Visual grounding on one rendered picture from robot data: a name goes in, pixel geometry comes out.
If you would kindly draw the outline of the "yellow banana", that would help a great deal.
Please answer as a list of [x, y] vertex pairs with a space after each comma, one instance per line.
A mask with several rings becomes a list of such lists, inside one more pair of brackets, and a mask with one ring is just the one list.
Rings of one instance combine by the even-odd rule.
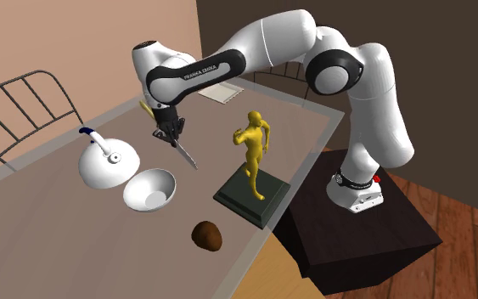
[[156, 122], [155, 115], [154, 115], [153, 111], [146, 105], [145, 101], [140, 100], [139, 104], [148, 113], [148, 115]]

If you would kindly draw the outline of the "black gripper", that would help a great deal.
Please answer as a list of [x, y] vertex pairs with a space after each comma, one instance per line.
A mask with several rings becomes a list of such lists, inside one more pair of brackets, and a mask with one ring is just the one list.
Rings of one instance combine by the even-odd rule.
[[174, 127], [174, 139], [178, 140], [181, 133], [183, 132], [183, 127], [185, 124], [185, 119], [183, 117], [178, 117], [177, 108], [175, 106], [169, 106], [166, 108], [154, 109], [154, 117], [159, 125], [160, 134], [164, 138], [172, 137], [172, 127]]

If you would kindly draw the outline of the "yellow figure on green base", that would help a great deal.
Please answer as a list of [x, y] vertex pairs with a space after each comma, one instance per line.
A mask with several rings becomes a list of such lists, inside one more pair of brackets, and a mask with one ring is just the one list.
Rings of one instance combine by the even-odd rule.
[[213, 199], [263, 229], [290, 185], [260, 169], [262, 157], [269, 148], [270, 126], [260, 112], [254, 110], [248, 113], [248, 121], [246, 129], [233, 133], [233, 143], [246, 147], [245, 162], [213, 195]]

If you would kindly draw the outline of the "white flat book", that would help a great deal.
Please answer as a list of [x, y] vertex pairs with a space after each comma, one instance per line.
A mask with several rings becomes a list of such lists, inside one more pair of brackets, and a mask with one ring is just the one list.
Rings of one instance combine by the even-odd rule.
[[227, 82], [220, 82], [218, 84], [206, 87], [198, 94], [208, 99], [214, 100], [220, 104], [226, 104], [233, 97], [243, 91], [243, 88], [235, 86]]

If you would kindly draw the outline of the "white bowl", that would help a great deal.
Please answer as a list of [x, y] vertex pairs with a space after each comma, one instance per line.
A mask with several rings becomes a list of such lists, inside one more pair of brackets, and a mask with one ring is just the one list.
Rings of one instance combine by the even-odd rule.
[[170, 172], [153, 168], [129, 180], [123, 191], [123, 200], [134, 211], [154, 212], [171, 201], [176, 188], [177, 181]]

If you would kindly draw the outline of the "grey table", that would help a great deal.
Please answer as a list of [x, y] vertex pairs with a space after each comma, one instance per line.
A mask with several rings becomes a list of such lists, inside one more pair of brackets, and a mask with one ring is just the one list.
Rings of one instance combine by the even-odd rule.
[[[177, 180], [172, 200], [135, 212], [122, 187], [90, 189], [77, 170], [89, 140], [80, 137], [0, 181], [0, 299], [230, 299], [270, 235], [213, 199], [239, 168], [245, 148], [233, 132], [257, 110], [271, 127], [265, 172], [297, 189], [342, 118], [338, 110], [238, 80], [226, 104], [198, 94], [178, 111], [180, 138], [195, 170], [154, 138], [154, 122], [133, 106], [98, 128], [131, 144], [141, 168], [163, 168]], [[191, 239], [196, 224], [214, 223], [219, 251]]]

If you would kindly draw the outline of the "dark robot stand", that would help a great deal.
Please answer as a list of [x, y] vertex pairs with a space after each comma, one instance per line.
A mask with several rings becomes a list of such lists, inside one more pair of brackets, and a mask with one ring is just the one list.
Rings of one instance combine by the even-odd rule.
[[442, 243], [384, 169], [382, 204], [353, 213], [332, 202], [326, 186], [345, 156], [319, 155], [273, 231], [324, 295], [378, 285]]

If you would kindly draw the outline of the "brown potato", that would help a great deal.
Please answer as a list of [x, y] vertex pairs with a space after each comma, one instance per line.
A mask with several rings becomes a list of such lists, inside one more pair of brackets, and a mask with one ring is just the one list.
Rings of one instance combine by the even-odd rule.
[[219, 251], [222, 247], [222, 234], [210, 221], [196, 224], [191, 233], [191, 239], [198, 247], [208, 251]]

